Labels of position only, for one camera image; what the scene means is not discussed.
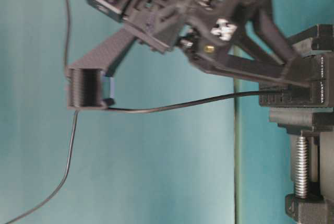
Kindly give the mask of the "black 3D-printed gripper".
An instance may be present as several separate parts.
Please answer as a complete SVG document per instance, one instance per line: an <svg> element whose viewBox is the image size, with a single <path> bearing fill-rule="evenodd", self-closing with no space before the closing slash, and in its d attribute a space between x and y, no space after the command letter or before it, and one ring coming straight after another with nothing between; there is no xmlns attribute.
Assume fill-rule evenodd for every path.
<svg viewBox="0 0 334 224"><path fill-rule="evenodd" d="M180 48L200 71L274 84L309 87L309 66L289 66L296 51L270 17L271 0L174 0L132 3L124 29L152 49L164 53ZM245 31L253 22L256 35L281 60L273 60Z"/></svg>

